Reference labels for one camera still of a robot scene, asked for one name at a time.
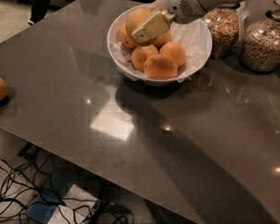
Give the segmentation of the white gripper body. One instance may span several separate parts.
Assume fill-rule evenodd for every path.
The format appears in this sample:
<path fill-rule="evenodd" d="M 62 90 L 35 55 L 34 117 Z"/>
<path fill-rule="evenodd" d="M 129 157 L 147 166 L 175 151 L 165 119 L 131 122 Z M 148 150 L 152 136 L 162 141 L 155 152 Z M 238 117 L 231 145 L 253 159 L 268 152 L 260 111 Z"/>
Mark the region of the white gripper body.
<path fill-rule="evenodd" d="M 169 22 L 181 24 L 196 21 L 205 14 L 199 0 L 156 0 L 154 6 Z"/>

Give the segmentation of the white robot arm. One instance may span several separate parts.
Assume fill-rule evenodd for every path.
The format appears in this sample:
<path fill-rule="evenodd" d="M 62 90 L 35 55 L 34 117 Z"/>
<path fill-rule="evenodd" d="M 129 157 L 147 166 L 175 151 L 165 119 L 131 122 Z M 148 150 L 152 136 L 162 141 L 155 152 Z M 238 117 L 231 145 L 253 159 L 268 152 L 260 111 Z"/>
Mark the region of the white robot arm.
<path fill-rule="evenodd" d="M 173 22 L 188 24 L 202 18 L 210 10 L 222 5 L 236 5 L 245 0 L 156 0 L 151 14 L 133 31 L 132 38 L 139 45 L 151 44 L 168 32 Z"/>

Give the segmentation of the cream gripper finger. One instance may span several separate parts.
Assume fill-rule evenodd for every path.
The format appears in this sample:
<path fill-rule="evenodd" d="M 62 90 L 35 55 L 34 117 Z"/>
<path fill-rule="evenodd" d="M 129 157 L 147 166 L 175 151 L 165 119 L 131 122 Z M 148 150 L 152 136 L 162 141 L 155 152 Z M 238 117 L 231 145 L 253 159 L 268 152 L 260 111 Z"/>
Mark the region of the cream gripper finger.
<path fill-rule="evenodd" d="M 132 32 L 133 40 L 141 45 L 153 42 L 170 30 L 172 15 L 166 10 L 153 10 Z"/>

